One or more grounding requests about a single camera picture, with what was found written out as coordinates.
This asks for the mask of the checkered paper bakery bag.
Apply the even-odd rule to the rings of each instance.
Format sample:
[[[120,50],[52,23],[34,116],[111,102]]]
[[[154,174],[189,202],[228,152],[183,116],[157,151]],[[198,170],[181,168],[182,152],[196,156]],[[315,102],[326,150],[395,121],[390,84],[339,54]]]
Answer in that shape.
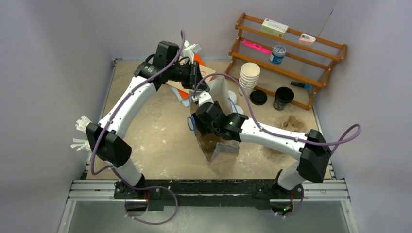
[[[208,166],[238,156],[240,143],[228,131],[229,116],[234,113],[229,85],[222,76],[202,83],[189,93],[189,125],[193,126],[199,148]]]

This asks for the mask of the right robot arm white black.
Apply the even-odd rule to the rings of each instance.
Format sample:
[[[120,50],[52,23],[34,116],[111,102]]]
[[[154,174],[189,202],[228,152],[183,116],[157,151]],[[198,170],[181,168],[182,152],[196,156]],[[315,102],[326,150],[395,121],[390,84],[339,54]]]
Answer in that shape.
[[[206,102],[193,114],[201,135],[214,134],[226,141],[262,145],[289,155],[296,161],[278,172],[273,192],[283,198],[304,181],[322,183],[331,150],[317,130],[309,133],[291,132],[280,128],[257,125],[252,118],[239,113],[226,115],[218,102]]]

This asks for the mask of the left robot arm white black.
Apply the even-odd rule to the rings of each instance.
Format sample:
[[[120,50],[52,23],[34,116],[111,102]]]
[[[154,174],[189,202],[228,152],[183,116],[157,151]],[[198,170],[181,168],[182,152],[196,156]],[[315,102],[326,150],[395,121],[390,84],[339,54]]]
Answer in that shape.
[[[200,65],[188,57],[181,57],[183,46],[161,41],[156,52],[139,64],[129,87],[97,124],[89,123],[86,136],[92,157],[99,157],[112,168],[124,183],[126,193],[134,199],[145,192],[144,175],[131,160],[132,148],[124,141],[130,124],[143,105],[168,81],[194,89],[203,78]]]

